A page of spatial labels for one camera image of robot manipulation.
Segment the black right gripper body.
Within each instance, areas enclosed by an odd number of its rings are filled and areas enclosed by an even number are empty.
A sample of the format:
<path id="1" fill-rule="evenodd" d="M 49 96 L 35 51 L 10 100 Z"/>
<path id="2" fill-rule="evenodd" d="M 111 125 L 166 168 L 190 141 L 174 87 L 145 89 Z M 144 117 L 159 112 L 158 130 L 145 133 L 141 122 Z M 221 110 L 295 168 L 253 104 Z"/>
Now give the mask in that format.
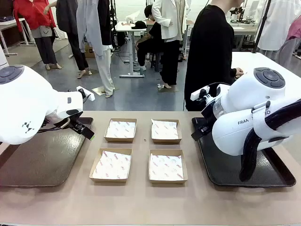
<path id="1" fill-rule="evenodd" d="M 216 117 L 213 113 L 213 106 L 215 104 L 215 100 L 211 100 L 210 102 L 206 102 L 203 105 L 203 109 L 201 111 L 202 115 L 204 116 L 206 122 L 203 123 L 203 128 L 211 129 L 216 122 Z"/>

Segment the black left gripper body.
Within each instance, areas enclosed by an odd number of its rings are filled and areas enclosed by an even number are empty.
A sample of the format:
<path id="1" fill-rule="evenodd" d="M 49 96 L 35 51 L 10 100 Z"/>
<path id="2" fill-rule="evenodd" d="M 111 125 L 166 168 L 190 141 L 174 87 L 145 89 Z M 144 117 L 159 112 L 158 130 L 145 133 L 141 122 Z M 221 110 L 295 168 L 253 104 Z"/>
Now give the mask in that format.
<path id="1" fill-rule="evenodd" d="M 82 124 L 79 121 L 80 116 L 81 116 L 81 114 L 74 114 L 69 117 L 69 119 L 70 119 L 69 128 L 77 133 L 82 133 L 82 131 L 86 127 L 84 124 Z"/>

